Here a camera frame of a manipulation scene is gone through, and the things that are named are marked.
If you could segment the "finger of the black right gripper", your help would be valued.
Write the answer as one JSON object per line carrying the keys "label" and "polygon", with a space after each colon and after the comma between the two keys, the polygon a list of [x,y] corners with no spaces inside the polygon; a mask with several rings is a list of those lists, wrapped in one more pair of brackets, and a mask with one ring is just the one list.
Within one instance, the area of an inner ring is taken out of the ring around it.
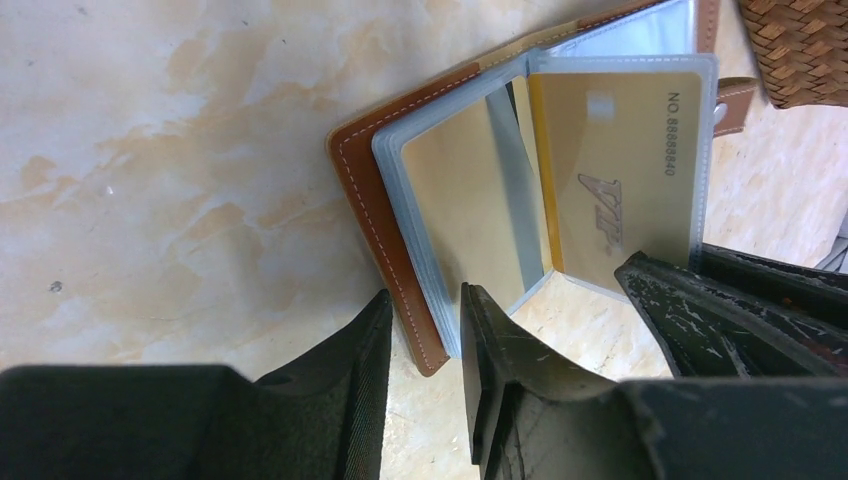
{"label": "finger of the black right gripper", "polygon": [[847,276],[711,244],[701,248],[699,273],[734,289],[834,327],[847,328]]}
{"label": "finger of the black right gripper", "polygon": [[847,375],[847,328],[644,253],[615,278],[676,377]]}

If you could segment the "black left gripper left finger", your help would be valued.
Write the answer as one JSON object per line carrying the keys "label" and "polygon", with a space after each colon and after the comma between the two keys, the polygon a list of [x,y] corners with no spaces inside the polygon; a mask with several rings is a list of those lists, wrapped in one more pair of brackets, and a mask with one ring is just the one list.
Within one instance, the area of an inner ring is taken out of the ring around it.
{"label": "black left gripper left finger", "polygon": [[227,365],[29,365],[1,375],[5,479],[375,479],[393,306],[251,381]]}

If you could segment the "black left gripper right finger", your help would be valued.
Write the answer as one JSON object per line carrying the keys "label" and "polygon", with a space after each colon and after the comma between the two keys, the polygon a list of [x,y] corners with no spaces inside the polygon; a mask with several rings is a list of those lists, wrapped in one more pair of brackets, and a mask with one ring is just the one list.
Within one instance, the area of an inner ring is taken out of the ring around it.
{"label": "black left gripper right finger", "polygon": [[484,479],[843,479],[847,384],[629,380],[584,369],[461,287],[470,457]]}

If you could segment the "gold credit card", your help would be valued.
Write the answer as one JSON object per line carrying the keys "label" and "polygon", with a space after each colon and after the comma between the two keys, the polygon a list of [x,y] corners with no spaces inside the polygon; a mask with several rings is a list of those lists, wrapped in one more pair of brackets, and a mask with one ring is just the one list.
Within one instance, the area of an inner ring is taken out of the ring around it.
{"label": "gold credit card", "polygon": [[529,127],[527,82],[517,76],[400,150],[454,310],[469,283],[512,313],[550,268]]}
{"label": "gold credit card", "polygon": [[708,137],[693,71],[534,73],[528,91],[554,267],[610,295],[642,252],[690,266]]}

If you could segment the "brown leather card holder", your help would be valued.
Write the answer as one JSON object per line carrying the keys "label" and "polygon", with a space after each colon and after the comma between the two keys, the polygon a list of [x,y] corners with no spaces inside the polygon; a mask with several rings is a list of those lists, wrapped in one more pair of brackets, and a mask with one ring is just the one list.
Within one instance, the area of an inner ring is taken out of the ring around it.
{"label": "brown leather card holder", "polygon": [[693,71],[704,77],[707,98],[702,121],[709,150],[699,195],[703,230],[696,258],[687,266],[696,267],[703,246],[712,142],[744,128],[757,88],[753,78],[718,74],[714,47],[719,11],[716,1],[629,1],[519,37],[330,133],[328,154],[395,302],[422,375],[433,375],[463,352],[459,308],[452,309],[436,277],[435,260],[402,163],[403,145],[512,78],[525,78],[530,156],[538,168],[550,268],[518,309],[558,273],[581,287],[623,300],[623,291],[613,296],[584,286],[554,267],[528,78],[534,73],[668,71]]}

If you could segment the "woven wicker divided basket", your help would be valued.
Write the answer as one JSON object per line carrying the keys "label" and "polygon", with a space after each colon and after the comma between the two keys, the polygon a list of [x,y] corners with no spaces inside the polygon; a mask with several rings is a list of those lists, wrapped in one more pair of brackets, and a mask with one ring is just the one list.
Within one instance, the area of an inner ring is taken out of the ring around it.
{"label": "woven wicker divided basket", "polygon": [[847,0],[740,1],[771,104],[847,105]]}

